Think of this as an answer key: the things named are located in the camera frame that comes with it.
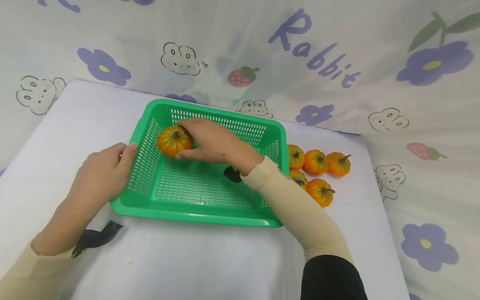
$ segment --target white tablecloth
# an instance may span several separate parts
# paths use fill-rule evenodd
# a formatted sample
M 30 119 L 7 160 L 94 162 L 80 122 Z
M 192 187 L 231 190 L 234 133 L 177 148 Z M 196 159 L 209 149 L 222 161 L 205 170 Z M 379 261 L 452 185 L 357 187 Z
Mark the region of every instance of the white tablecloth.
M 0 179 L 0 275 L 47 223 L 86 156 L 128 143 L 158 96 L 74 81 Z M 328 214 L 344 232 L 370 300 L 408 293 L 367 147 L 361 137 L 281 122 L 289 144 L 352 154 Z M 302 249 L 285 228 L 244 228 L 121 217 L 106 205 L 90 228 L 124 225 L 89 250 L 63 299 L 299 299 Z

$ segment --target mini pumpkin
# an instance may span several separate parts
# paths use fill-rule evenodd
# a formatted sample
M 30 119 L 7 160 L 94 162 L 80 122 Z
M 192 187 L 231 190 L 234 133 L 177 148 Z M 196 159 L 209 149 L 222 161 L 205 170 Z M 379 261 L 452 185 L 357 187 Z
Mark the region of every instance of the mini pumpkin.
M 156 146 L 166 156 L 175 157 L 182 150 L 193 149 L 193 137 L 179 125 L 168 126 L 156 137 Z
M 288 145 L 288 167 L 290 170 L 299 170 L 305 163 L 303 150 L 297 145 Z
M 307 184 L 307 193 L 320 204 L 321 207 L 329 206 L 333 201 L 333 194 L 330 184 L 323 179 L 313 179 Z
M 305 164 L 303 168 L 311 174 L 320 175 L 327 172 L 328 160 L 322 151 L 310 150 L 305 153 Z
M 327 155 L 328 172 L 339 177 L 347 175 L 350 172 L 350 161 L 348 159 L 350 156 L 340 152 L 332 152 Z
M 301 186 L 304 190 L 307 190 L 308 180 L 305 177 L 305 174 L 298 170 L 290 170 L 290 178 L 295 181 L 299 186 Z

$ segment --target black strap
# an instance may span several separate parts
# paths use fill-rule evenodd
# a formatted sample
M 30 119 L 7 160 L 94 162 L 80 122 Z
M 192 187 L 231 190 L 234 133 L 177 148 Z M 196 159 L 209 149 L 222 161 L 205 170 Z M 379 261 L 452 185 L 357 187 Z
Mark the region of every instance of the black strap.
M 73 250 L 72 258 L 77 257 L 88 248 L 97 248 L 105 245 L 113 240 L 122 227 L 123 225 L 110 220 L 101 232 L 86 229 Z
M 240 171 L 235 170 L 232 166 L 227 167 L 225 171 L 223 171 L 223 175 L 233 181 L 234 183 L 240 183 Z

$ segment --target black sleeve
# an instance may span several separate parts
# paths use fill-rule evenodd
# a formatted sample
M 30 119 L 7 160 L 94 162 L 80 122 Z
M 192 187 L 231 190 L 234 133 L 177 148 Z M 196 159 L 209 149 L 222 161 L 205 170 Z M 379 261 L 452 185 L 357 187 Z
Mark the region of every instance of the black sleeve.
M 333 255 L 310 259 L 303 269 L 301 300 L 365 300 L 360 274 L 349 261 Z

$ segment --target person's right hand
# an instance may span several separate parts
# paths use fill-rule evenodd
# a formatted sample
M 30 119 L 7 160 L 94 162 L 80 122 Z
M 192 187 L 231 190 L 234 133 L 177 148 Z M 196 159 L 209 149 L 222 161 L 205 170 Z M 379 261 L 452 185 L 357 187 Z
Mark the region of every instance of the person's right hand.
M 263 161 L 250 144 L 239 139 L 228 128 L 207 119 L 191 118 L 179 122 L 197 142 L 196 149 L 180 151 L 176 159 L 202 160 L 208 163 L 227 163 L 242 175 Z

